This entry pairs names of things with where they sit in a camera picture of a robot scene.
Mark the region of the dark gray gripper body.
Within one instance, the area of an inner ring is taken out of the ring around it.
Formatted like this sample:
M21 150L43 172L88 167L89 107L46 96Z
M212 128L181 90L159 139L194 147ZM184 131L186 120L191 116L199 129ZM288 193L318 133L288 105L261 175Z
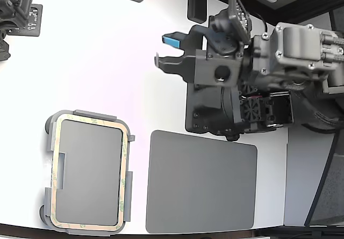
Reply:
M243 69L252 22L245 8L226 8L209 17L207 27L195 25L185 55L196 59L194 81L202 85L236 85Z

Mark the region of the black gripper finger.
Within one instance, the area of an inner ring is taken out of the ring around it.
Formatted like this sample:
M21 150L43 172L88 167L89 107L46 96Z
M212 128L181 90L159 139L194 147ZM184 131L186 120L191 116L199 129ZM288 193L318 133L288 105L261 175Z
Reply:
M167 33L162 36L162 42L174 48L189 48L188 35L182 32Z
M154 57L154 63L156 67L165 73L178 74L180 76L193 76L196 59L193 55L160 57L157 53Z

